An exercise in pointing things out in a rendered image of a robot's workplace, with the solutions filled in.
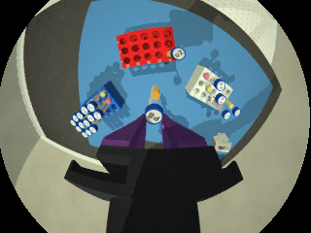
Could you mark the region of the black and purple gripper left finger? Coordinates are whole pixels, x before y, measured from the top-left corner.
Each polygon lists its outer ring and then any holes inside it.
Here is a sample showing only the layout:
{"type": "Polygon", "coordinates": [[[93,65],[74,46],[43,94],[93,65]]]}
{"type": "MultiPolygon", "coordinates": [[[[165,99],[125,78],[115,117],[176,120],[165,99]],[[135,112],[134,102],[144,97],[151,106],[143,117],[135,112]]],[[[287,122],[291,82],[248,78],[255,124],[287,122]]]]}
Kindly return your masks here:
{"type": "Polygon", "coordinates": [[[146,115],[142,114],[136,120],[128,123],[126,126],[105,136],[100,146],[107,145],[129,147],[130,149],[144,149],[146,140],[146,126],[146,115]]]}

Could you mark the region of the blue bench mat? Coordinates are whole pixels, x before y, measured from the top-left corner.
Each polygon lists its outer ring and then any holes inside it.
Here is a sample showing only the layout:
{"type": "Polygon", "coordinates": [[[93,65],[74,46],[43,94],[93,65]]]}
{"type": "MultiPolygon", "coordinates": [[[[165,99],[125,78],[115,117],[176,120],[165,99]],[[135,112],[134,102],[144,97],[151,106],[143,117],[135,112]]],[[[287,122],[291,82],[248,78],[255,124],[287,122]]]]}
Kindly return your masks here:
{"type": "Polygon", "coordinates": [[[218,133],[240,141],[264,107],[273,85],[253,57],[230,35],[209,20],[182,8],[152,0],[97,0],[90,2],[79,51],[81,105],[111,81],[123,100],[121,110],[102,119],[89,144],[137,119],[145,112],[151,89],[160,89],[163,113],[205,138],[208,146],[218,133]],[[175,48],[186,57],[122,69],[117,38],[120,34],[173,26],[175,48]],[[215,108],[189,95],[185,87],[197,65],[206,67],[233,90],[227,98],[240,115],[224,119],[215,108]]]}

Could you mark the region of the blue test tube rack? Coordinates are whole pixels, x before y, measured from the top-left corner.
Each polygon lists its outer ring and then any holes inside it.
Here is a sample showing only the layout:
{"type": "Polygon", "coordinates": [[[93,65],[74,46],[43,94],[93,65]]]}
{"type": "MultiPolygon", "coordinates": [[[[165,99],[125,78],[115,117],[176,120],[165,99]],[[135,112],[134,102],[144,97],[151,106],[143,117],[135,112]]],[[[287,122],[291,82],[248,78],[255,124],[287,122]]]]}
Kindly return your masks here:
{"type": "MultiPolygon", "coordinates": [[[[106,110],[106,112],[105,112],[106,115],[103,117],[103,119],[104,119],[104,118],[112,115],[113,113],[121,110],[125,101],[123,100],[123,98],[121,97],[121,95],[119,94],[119,92],[117,91],[115,86],[112,84],[112,82],[109,81],[106,84],[104,84],[102,87],[100,87],[96,92],[94,92],[89,98],[87,98],[87,100],[83,104],[86,104],[90,99],[92,99],[95,95],[97,95],[102,90],[105,90],[107,92],[107,94],[101,100],[101,102],[105,101],[107,99],[107,97],[110,97],[112,99],[111,105],[108,107],[108,110],[106,110]]],[[[83,104],[80,107],[82,107],[83,104]]]]}

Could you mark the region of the test tube with blue cap and pink liquid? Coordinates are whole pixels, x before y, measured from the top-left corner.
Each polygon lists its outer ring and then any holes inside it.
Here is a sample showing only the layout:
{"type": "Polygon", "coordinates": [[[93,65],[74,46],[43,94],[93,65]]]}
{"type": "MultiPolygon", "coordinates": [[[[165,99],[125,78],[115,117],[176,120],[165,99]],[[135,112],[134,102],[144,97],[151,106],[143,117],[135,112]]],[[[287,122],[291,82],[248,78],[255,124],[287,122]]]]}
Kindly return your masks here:
{"type": "Polygon", "coordinates": [[[218,111],[222,114],[224,119],[228,119],[231,116],[229,110],[226,110],[222,105],[219,105],[215,100],[213,100],[212,104],[218,109],[218,111]]]}

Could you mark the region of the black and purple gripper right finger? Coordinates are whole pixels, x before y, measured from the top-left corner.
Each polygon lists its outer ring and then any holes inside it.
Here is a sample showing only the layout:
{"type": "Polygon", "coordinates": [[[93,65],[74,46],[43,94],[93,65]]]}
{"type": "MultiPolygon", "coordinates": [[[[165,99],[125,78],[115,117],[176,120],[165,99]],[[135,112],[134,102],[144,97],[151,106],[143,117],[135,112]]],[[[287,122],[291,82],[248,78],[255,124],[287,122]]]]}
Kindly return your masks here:
{"type": "Polygon", "coordinates": [[[208,146],[204,137],[172,120],[166,114],[162,115],[161,128],[164,149],[182,149],[208,146]]]}

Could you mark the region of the red tube rack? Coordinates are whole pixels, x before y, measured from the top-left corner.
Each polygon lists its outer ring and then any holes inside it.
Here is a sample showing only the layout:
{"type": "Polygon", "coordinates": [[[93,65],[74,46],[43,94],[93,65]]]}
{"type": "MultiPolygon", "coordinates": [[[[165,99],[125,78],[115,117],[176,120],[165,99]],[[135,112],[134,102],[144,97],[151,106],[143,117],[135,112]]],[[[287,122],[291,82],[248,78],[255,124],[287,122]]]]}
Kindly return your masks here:
{"type": "Polygon", "coordinates": [[[172,26],[142,29],[116,37],[122,69],[144,64],[177,61],[166,56],[167,51],[175,48],[172,26]]]}

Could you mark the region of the white tube rack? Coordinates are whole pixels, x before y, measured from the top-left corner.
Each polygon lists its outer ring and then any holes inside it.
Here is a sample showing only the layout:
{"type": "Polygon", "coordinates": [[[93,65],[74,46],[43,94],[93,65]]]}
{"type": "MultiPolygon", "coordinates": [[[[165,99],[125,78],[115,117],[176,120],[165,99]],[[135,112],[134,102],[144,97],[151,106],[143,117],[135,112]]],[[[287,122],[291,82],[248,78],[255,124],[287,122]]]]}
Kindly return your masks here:
{"type": "MultiPolygon", "coordinates": [[[[197,65],[194,72],[192,73],[192,75],[190,77],[190,80],[188,81],[188,83],[185,87],[185,90],[189,93],[189,95],[191,95],[191,96],[203,101],[204,103],[210,105],[211,107],[215,108],[214,105],[212,104],[213,100],[215,100],[215,99],[205,89],[205,86],[207,84],[209,84],[213,88],[214,88],[214,86],[211,85],[210,83],[208,83],[206,80],[204,80],[204,78],[203,78],[204,73],[207,73],[207,74],[219,79],[218,76],[216,76],[214,73],[212,73],[207,68],[200,66],[200,65],[197,65]],[[201,84],[201,83],[203,83],[203,84],[201,84]],[[210,99],[207,98],[208,96],[210,96],[210,99]]],[[[232,90],[233,89],[230,86],[225,84],[225,89],[222,91],[217,91],[217,92],[222,93],[226,98],[228,98],[228,96],[230,95],[232,90]]],[[[217,108],[215,108],[215,109],[217,110],[217,108]]]]}

